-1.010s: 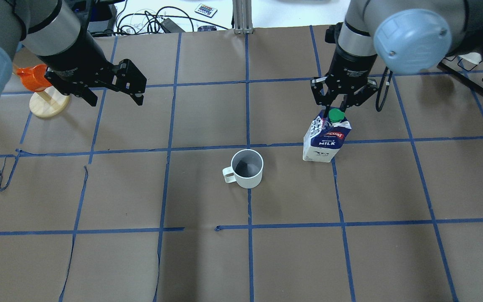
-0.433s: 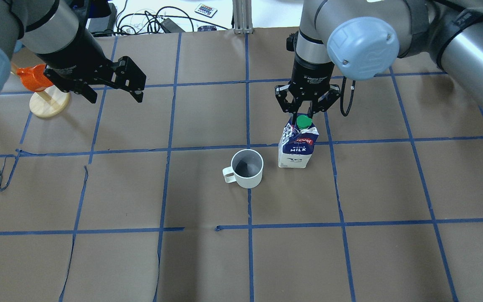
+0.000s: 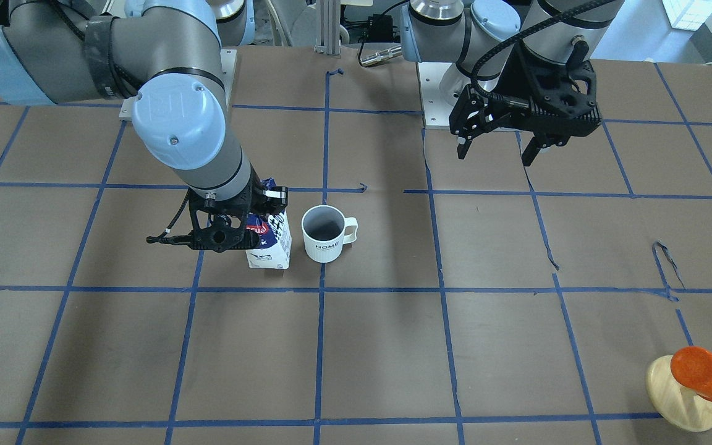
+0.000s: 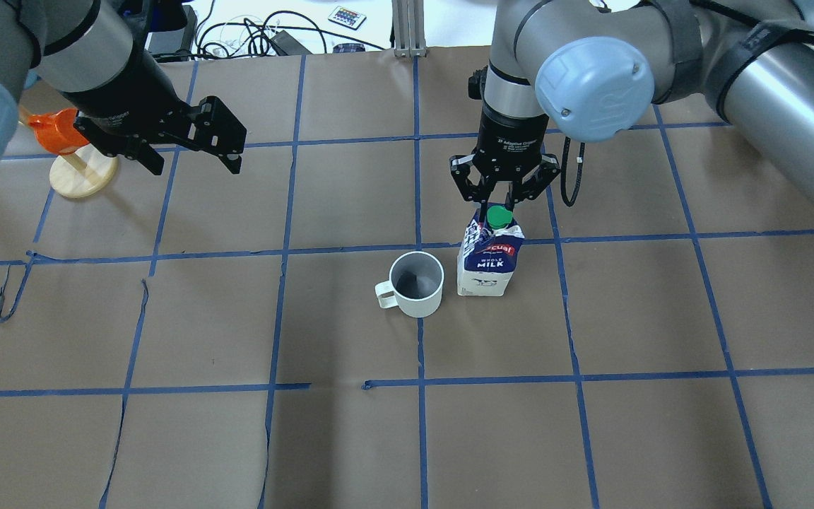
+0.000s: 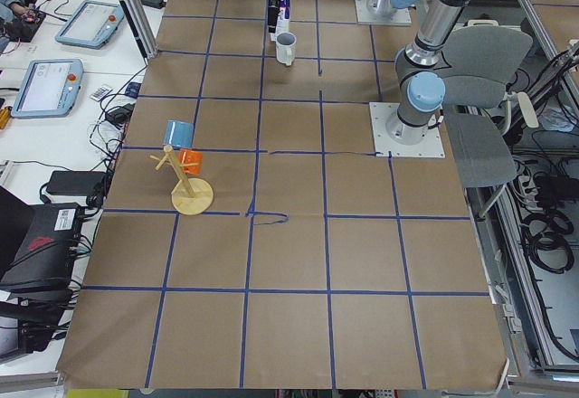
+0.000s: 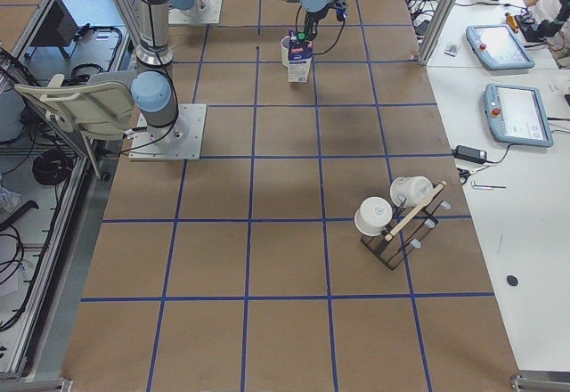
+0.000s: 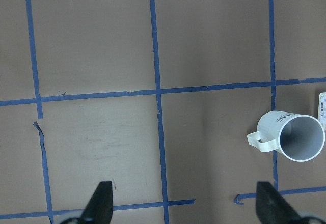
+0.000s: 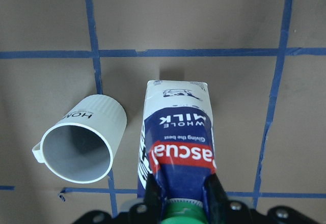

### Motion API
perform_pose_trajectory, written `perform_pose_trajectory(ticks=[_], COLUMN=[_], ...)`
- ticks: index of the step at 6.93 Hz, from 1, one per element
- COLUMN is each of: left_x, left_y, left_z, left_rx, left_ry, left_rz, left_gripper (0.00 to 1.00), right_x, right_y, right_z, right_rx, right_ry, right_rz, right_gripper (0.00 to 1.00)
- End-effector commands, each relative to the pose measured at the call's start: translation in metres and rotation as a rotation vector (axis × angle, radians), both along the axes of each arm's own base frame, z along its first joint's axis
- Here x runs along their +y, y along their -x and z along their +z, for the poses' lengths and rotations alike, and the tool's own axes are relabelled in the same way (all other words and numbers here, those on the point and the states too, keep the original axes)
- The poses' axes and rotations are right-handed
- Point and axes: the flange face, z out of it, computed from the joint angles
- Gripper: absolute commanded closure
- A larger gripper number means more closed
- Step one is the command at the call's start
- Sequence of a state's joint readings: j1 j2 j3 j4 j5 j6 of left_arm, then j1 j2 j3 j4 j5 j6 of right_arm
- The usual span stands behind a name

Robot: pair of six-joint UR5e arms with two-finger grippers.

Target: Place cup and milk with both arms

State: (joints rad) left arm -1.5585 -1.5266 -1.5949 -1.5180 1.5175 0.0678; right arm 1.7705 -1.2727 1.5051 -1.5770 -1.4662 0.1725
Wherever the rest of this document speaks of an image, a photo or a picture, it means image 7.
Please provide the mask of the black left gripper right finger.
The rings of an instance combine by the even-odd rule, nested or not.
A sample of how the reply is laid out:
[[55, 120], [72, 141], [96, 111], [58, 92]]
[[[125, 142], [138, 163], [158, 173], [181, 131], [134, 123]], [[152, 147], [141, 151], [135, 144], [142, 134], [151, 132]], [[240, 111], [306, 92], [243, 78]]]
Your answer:
[[256, 185], [255, 211], [261, 223], [325, 223], [313, 214], [299, 214], [269, 182], [264, 181]]

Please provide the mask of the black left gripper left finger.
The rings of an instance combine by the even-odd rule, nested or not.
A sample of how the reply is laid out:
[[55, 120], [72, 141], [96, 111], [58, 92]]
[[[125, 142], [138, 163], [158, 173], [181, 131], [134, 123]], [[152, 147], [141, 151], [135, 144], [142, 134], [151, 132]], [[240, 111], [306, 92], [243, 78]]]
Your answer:
[[111, 223], [113, 208], [112, 182], [102, 181], [77, 219], [77, 223]]

